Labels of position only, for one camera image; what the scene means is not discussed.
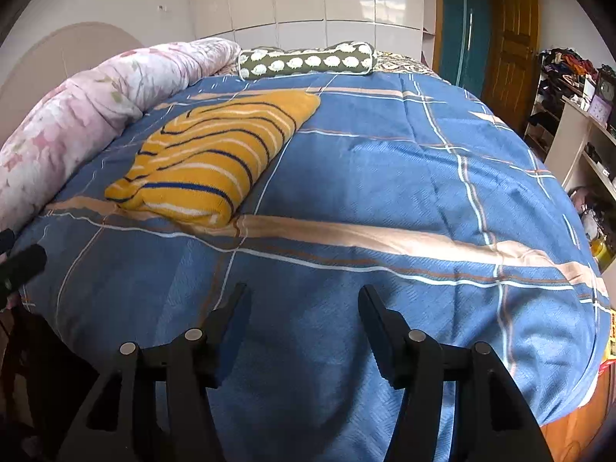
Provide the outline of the white glossy wardrobe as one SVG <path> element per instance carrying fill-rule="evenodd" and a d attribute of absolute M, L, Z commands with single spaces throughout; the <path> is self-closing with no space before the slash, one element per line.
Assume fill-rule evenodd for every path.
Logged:
<path fill-rule="evenodd" d="M 437 0 L 189 0 L 195 33 L 285 50 L 359 40 L 433 64 Z"/>

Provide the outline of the wooden door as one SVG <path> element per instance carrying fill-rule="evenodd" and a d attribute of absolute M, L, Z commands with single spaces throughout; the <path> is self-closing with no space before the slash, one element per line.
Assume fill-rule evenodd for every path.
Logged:
<path fill-rule="evenodd" d="M 539 0 L 490 0 L 492 34 L 482 100 L 518 135 L 534 105 L 539 78 Z"/>

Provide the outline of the small desk clock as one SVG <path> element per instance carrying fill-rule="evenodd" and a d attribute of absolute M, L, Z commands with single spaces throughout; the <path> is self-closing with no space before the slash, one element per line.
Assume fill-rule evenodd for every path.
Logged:
<path fill-rule="evenodd" d="M 615 73 L 610 69 L 600 69 L 598 71 L 598 81 L 595 95 L 607 104 L 613 105 L 615 101 L 616 78 Z"/>

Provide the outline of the yellow striped knit sweater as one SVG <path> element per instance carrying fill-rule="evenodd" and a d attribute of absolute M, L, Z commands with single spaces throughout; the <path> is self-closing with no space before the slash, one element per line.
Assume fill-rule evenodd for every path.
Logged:
<path fill-rule="evenodd" d="M 291 90 L 198 106 L 153 132 L 104 196 L 127 211 L 223 228 L 320 104 Z"/>

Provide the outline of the green white-dotted bolster pillow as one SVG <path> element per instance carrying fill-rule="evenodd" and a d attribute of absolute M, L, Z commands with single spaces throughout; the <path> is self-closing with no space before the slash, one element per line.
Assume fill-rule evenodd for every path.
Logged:
<path fill-rule="evenodd" d="M 346 41 L 327 48 L 243 49 L 237 57 L 237 72 L 242 80 L 311 73 L 367 75 L 373 71 L 375 63 L 371 44 Z"/>

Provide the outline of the beige rounded headboard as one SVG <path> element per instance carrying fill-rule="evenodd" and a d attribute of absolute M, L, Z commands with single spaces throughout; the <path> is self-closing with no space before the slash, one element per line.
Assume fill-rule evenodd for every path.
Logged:
<path fill-rule="evenodd" d="M 5 141 L 37 102 L 67 78 L 141 46 L 125 30 L 102 22 L 72 24 L 42 38 L 1 84 L 1 140 Z"/>

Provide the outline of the white shelf unit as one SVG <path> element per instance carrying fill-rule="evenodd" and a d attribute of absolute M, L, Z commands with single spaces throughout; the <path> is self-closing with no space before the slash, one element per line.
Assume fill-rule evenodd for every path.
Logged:
<path fill-rule="evenodd" d="M 572 201 L 602 273 L 615 261 L 615 101 L 586 80 L 582 90 L 542 71 L 524 141 Z"/>

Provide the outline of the blue plaid bed cover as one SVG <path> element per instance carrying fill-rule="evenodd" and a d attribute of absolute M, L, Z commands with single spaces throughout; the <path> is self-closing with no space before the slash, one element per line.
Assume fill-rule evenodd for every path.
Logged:
<path fill-rule="evenodd" d="M 107 200 L 145 140 L 198 106 L 283 91 L 321 104 L 223 228 Z M 490 343 L 541 424 L 592 393 L 609 296 L 570 198 L 472 94 L 423 74 L 209 77 L 160 102 L 24 226 L 48 264 L 25 290 L 76 353 L 163 344 L 252 289 L 211 395 L 231 461 L 376 461 L 402 402 L 358 293 L 437 341 Z"/>

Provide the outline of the pink floral quilt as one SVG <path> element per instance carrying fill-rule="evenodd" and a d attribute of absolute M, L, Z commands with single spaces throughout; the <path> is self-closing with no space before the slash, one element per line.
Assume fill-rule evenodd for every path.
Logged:
<path fill-rule="evenodd" d="M 226 71 L 241 47 L 226 38 L 122 52 L 47 93 L 1 148 L 1 226 L 20 231 L 75 170 L 160 102 Z"/>

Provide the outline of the clothes pile on shelf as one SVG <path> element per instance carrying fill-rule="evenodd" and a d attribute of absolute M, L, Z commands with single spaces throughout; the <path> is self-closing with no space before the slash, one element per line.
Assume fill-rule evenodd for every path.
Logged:
<path fill-rule="evenodd" d="M 591 60 L 586 60 L 570 48 L 552 48 L 539 53 L 543 73 L 552 81 L 563 81 L 582 90 L 587 79 L 595 85 L 598 72 Z"/>

